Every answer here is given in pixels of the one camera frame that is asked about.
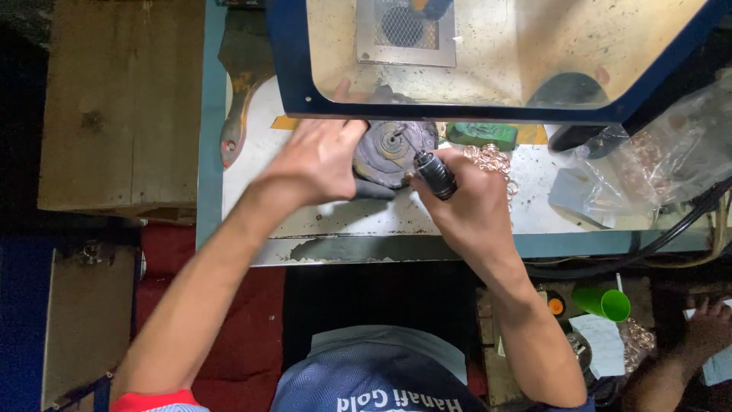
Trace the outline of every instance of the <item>paper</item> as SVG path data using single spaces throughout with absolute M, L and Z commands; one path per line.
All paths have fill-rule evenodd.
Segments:
M 725 304 L 732 306 L 732 299 L 725 301 Z M 684 315 L 687 320 L 696 312 L 696 309 L 687 309 Z M 725 380 L 732 379 L 732 346 L 712 356 L 701 368 L 704 376 L 704 384 L 707 386 L 716 385 Z
M 595 378 L 625 375 L 625 346 L 615 322 L 595 314 L 585 314 L 569 319 L 569 323 L 590 344 L 590 371 Z

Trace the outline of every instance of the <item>green plastic cup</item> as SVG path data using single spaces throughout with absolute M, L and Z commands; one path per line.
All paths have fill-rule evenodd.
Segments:
M 600 287 L 578 287 L 572 291 L 572 302 L 583 311 L 622 322 L 630 314 L 630 301 L 621 291 Z

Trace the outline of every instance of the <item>black cable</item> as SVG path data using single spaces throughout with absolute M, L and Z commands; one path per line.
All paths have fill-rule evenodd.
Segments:
M 719 207 L 719 200 L 725 195 L 725 193 L 727 193 L 727 191 L 730 190 L 730 188 L 732 188 L 732 177 L 713 185 L 696 199 L 696 207 L 694 207 L 694 209 L 686 216 L 681 218 L 681 220 L 677 224 L 673 225 L 673 227 L 671 227 L 666 233 L 650 242 L 647 246 L 638 249 L 635 253 L 631 253 L 614 262 L 579 269 L 547 269 L 535 268 L 532 265 L 526 265 L 526 271 L 529 272 L 530 276 L 546 279 L 580 279 L 617 271 L 619 268 L 623 268 L 624 266 L 628 266 L 642 260 L 654 254 L 663 246 L 666 246 L 683 231 L 688 229 L 701 216 L 704 216 L 706 213 L 713 211 L 716 207 Z

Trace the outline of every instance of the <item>polishing wheel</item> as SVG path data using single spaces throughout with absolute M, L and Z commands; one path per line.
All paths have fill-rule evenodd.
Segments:
M 415 149 L 437 149 L 437 126 L 434 122 L 393 120 L 369 123 L 371 128 L 354 152 L 354 171 L 361 178 L 390 189 L 405 187 L 404 173 L 412 169 Z

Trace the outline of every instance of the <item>pile of copper rings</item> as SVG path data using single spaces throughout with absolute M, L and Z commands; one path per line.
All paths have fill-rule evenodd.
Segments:
M 511 202 L 513 196 L 518 193 L 518 183 L 509 177 L 511 173 L 511 162 L 506 153 L 498 151 L 498 146 L 486 144 L 483 147 L 465 146 L 463 154 L 473 161 L 481 170 L 486 172 L 500 172 L 506 180 L 506 197 Z

